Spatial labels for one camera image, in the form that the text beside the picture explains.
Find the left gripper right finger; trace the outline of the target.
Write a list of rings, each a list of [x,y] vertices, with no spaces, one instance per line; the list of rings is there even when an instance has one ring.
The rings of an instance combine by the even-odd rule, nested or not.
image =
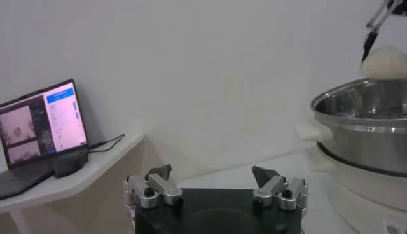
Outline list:
[[[307,210],[308,184],[302,178],[288,181],[276,170],[252,166],[258,189],[253,191],[252,202],[256,209],[270,207],[277,202],[281,210]]]

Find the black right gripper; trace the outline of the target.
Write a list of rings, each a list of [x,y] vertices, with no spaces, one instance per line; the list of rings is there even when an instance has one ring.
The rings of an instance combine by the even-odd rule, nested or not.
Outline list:
[[[369,30],[363,44],[363,55],[361,62],[364,62],[374,45],[378,32],[386,19],[391,15],[406,15],[407,0],[384,0],[374,12],[373,16],[366,23],[366,28]]]

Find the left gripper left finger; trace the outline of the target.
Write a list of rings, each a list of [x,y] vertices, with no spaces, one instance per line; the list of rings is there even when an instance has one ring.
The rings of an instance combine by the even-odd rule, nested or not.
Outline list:
[[[171,164],[151,168],[146,175],[128,175],[123,182],[123,200],[128,206],[154,209],[161,200],[178,208],[183,205],[183,191],[169,182]]]

